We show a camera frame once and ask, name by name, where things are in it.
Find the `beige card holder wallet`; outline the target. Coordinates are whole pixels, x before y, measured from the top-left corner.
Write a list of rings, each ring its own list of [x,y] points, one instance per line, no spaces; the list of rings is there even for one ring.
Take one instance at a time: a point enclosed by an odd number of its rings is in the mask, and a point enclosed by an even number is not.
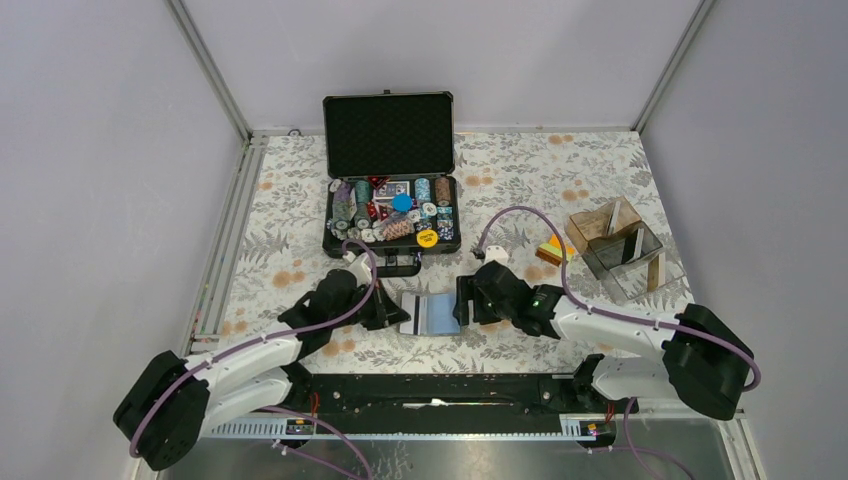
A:
[[[456,336],[460,334],[459,320],[453,315],[456,294],[453,292],[427,295],[429,297],[429,332],[427,336]]]

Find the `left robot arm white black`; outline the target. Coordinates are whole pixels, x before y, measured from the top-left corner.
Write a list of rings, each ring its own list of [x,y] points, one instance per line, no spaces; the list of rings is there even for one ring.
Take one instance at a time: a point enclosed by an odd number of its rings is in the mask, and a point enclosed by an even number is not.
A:
[[[409,320],[380,281],[330,271],[276,323],[240,343],[186,358],[156,355],[116,408],[112,421],[130,454],[154,471],[171,467],[204,435],[271,406],[312,410],[320,403],[301,360],[337,328],[379,330]]]

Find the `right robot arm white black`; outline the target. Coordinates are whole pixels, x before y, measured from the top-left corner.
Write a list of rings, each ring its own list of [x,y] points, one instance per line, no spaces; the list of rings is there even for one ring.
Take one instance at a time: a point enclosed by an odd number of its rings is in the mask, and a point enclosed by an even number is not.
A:
[[[709,308],[638,312],[592,302],[558,286],[530,286],[498,261],[456,280],[454,315],[462,324],[509,321],[527,336],[606,344],[624,356],[587,356],[572,375],[583,410],[609,402],[678,400],[716,420],[729,420],[762,372],[752,350]]]

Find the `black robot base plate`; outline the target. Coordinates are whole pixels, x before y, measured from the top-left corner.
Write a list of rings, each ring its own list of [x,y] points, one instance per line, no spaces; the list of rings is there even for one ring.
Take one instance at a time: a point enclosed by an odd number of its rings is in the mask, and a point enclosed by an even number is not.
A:
[[[603,426],[628,401],[571,374],[307,374],[280,407],[345,434],[566,435],[565,421]]]

